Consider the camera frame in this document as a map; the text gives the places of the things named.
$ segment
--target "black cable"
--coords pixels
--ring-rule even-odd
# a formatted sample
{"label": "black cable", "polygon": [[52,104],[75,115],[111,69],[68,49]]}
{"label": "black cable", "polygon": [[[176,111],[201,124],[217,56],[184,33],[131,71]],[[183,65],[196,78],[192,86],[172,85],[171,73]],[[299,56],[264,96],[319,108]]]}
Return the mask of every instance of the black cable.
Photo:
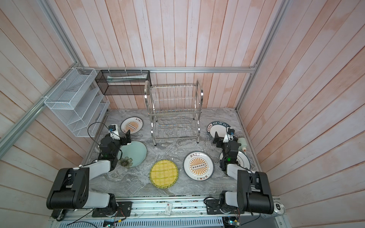
{"label": "black cable", "polygon": [[76,223],[78,220],[76,220],[75,222],[69,223],[69,224],[67,224],[66,226],[71,225],[71,224],[73,224],[73,223]]}
{"label": "black cable", "polygon": [[229,135],[228,135],[228,129],[227,129],[227,128],[226,128],[226,133],[227,133],[228,141],[230,141],[230,139],[229,139]]}
{"label": "black cable", "polygon": [[90,136],[90,133],[89,133],[89,128],[91,127],[91,125],[93,125],[93,124],[96,124],[96,123],[101,123],[101,124],[103,124],[107,129],[108,129],[108,131],[109,131],[109,128],[104,124],[104,123],[102,123],[102,122],[95,122],[95,123],[92,123],[92,124],[90,124],[90,126],[88,127],[88,135],[89,135],[89,137],[96,143],[96,144],[98,144],[91,136]]}
{"label": "black cable", "polygon": [[207,204],[207,202],[206,202],[206,200],[207,200],[207,199],[210,199],[210,198],[212,198],[212,199],[215,199],[215,200],[216,200],[216,198],[211,197],[211,196],[208,196],[208,197],[206,197],[205,199],[203,199],[203,203],[204,203],[205,205],[207,205],[208,207],[211,207],[211,208],[212,208],[212,206],[211,206],[211,205],[208,205],[208,204]]}
{"label": "black cable", "polygon": [[113,224],[115,223],[115,219],[116,219],[116,215],[118,214],[118,208],[116,209],[116,213],[115,213],[115,217],[114,217],[114,222]]}
{"label": "black cable", "polygon": [[240,226],[245,225],[245,224],[250,223],[250,222],[253,222],[253,221],[255,221],[255,220],[258,220],[258,218],[260,218],[260,216],[261,216],[261,213],[259,214],[259,216],[258,216],[256,219],[251,220],[251,221],[248,221],[248,222],[243,223],[243,224],[240,224]]}
{"label": "black cable", "polygon": [[63,186],[63,185],[64,185],[64,183],[66,183],[66,181],[68,181],[68,180],[70,180],[70,179],[71,179],[71,177],[69,177],[69,178],[67,178],[66,180],[64,180],[64,181],[62,182],[61,186]]}
{"label": "black cable", "polygon": [[94,227],[98,228],[98,227],[97,227],[97,226],[95,226],[94,224],[89,223],[89,222],[86,222],[86,221],[79,221],[79,222],[73,222],[73,223],[88,223],[88,224],[91,224],[91,225],[93,225]]}
{"label": "black cable", "polygon": [[251,206],[250,206],[250,201],[249,201],[249,191],[250,191],[250,188],[251,188],[251,181],[252,181],[252,178],[253,178],[253,172],[247,168],[245,168],[246,171],[250,171],[251,172],[251,178],[250,178],[250,184],[249,184],[249,189],[247,190],[247,207],[249,208],[249,211],[251,213],[251,215],[253,216],[253,213],[252,213],[252,210],[251,210]]}

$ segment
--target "white plate with orange sunburst design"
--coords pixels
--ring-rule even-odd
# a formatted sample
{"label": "white plate with orange sunburst design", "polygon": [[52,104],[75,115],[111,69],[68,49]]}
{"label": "white plate with orange sunburst design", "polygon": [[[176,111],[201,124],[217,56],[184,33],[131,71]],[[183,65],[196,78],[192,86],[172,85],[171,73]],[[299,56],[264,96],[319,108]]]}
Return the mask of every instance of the white plate with orange sunburst design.
{"label": "white plate with orange sunburst design", "polygon": [[120,129],[122,130],[122,132],[127,133],[128,130],[131,130],[131,135],[140,131],[142,127],[142,119],[136,116],[129,117],[120,124]]}
{"label": "white plate with orange sunburst design", "polygon": [[194,151],[185,157],[184,171],[188,177],[196,181],[205,181],[212,176],[214,164],[207,154]]}

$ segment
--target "white ceramic plate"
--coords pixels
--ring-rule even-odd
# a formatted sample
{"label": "white ceramic plate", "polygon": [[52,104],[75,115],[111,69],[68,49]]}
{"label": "white ceramic plate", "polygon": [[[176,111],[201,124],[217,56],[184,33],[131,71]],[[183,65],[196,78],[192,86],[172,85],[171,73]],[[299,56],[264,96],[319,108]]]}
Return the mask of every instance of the white ceramic plate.
{"label": "white ceramic plate", "polygon": [[[219,160],[222,160],[222,158],[223,158],[223,153],[219,155]],[[242,166],[243,168],[247,169],[251,168],[249,159],[247,158],[246,154],[242,153],[241,151],[238,151],[237,160],[239,165]]]}
{"label": "white ceramic plate", "polygon": [[213,121],[208,125],[207,132],[212,139],[214,139],[215,132],[218,133],[219,137],[224,137],[227,134],[227,127],[231,126],[222,121]]}
{"label": "white ceramic plate", "polygon": [[196,181],[205,181],[212,176],[214,164],[207,154],[194,151],[185,157],[184,171],[188,177]]}
{"label": "white ceramic plate", "polygon": [[120,125],[120,129],[123,133],[127,133],[128,130],[131,130],[131,135],[137,133],[142,129],[143,121],[141,118],[136,116],[129,117],[125,119]]}

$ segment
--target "white arm segment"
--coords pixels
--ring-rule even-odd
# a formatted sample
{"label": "white arm segment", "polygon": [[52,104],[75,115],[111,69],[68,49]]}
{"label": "white arm segment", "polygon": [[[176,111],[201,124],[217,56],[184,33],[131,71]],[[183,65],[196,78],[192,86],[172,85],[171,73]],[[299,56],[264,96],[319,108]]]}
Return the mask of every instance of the white arm segment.
{"label": "white arm segment", "polygon": [[87,168],[87,167],[89,168],[89,180],[91,180],[94,177],[97,177],[101,174],[109,172],[110,171],[110,161],[109,160],[101,160],[101,161],[97,161],[97,162],[91,163],[91,164],[83,166],[83,167],[84,168]]}
{"label": "white arm segment", "polygon": [[237,192],[226,192],[224,199],[226,201],[226,204],[238,207]]}
{"label": "white arm segment", "polygon": [[110,195],[89,191],[89,197],[83,208],[104,208],[109,204]]}
{"label": "white arm segment", "polygon": [[237,180],[238,171],[239,170],[246,170],[236,164],[228,164],[227,165],[227,175]]}

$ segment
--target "dish rack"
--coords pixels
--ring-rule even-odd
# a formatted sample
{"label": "dish rack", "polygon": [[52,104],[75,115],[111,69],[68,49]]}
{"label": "dish rack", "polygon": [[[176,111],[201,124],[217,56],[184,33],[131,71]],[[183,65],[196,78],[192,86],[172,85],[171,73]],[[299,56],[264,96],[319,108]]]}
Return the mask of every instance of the dish rack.
{"label": "dish rack", "polygon": [[196,139],[199,143],[203,90],[198,81],[160,86],[146,81],[145,102],[154,145],[166,139]]}
{"label": "dish rack", "polygon": [[94,68],[75,68],[45,100],[50,110],[77,137],[95,137],[109,100],[98,95],[99,88],[90,89],[96,77]]}

